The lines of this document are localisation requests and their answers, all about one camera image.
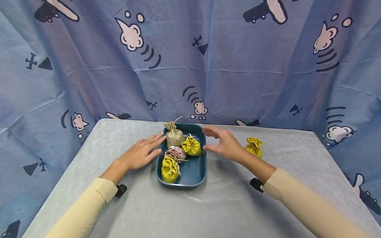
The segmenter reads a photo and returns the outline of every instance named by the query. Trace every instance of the table surface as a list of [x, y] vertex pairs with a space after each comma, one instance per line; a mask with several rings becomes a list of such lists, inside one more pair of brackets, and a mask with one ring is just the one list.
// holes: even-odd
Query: table surface
[[[260, 138], [263, 160], [306, 183], [371, 237], [381, 237], [380, 226], [313, 132], [221, 127], [242, 145], [247, 137]], [[161, 122], [101, 119], [23, 237], [45, 236], [114, 159], [163, 128]], [[216, 145], [218, 140], [207, 138], [207, 143]], [[121, 181], [127, 192], [110, 201], [90, 237], [314, 237], [279, 201], [252, 188], [253, 175], [244, 167], [210, 152], [207, 160], [207, 179], [193, 190], [160, 184], [155, 160], [128, 172]]]

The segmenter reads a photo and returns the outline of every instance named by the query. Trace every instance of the blue patterned fabric backdrop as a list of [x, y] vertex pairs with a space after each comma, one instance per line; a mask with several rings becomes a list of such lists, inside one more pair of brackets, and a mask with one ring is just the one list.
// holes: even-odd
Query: blue patterned fabric backdrop
[[100, 118], [314, 131], [381, 223], [380, 9], [2, 1], [0, 234], [22, 236]]

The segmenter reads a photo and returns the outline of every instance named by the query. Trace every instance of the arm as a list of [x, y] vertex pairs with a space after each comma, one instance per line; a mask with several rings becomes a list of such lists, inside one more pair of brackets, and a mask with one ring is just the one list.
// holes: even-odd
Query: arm
[[219, 138], [219, 145], [206, 145], [205, 150], [245, 166], [264, 185], [262, 190], [283, 205], [318, 238], [368, 237], [352, 221], [320, 197], [312, 189], [293, 178], [286, 171], [275, 168], [247, 152], [226, 130], [205, 126], [207, 136]]
[[58, 220], [45, 238], [86, 238], [106, 204], [118, 191], [117, 185], [130, 169], [139, 169], [161, 153], [161, 149], [149, 152], [160, 145], [163, 133], [136, 142], [110, 167], [96, 178], [83, 194]]

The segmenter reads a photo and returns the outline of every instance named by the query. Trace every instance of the black clip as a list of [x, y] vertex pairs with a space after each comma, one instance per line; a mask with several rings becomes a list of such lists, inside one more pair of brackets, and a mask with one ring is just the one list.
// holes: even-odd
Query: black clip
[[261, 186], [263, 185], [263, 183], [261, 181], [259, 181], [259, 179], [257, 178], [253, 178], [251, 181], [250, 181], [250, 185], [255, 189], [255, 190], [258, 190], [260, 191], [261, 193], [263, 193], [263, 190], [261, 189]]
[[124, 192], [127, 191], [127, 186], [124, 184], [121, 184], [120, 186], [118, 185], [117, 188], [118, 188], [118, 191], [117, 191], [117, 194], [115, 194], [115, 197], [120, 198], [124, 194]]

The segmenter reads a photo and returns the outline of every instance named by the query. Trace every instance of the cream long-sleeve shirt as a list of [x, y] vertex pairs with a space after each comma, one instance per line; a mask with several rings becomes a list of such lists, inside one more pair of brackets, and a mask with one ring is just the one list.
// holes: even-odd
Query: cream long-sleeve shirt
[[[280, 168], [261, 188], [283, 203], [318, 238], [368, 237], [328, 201]], [[95, 179], [45, 238], [87, 238], [102, 209], [117, 191], [111, 181]]]

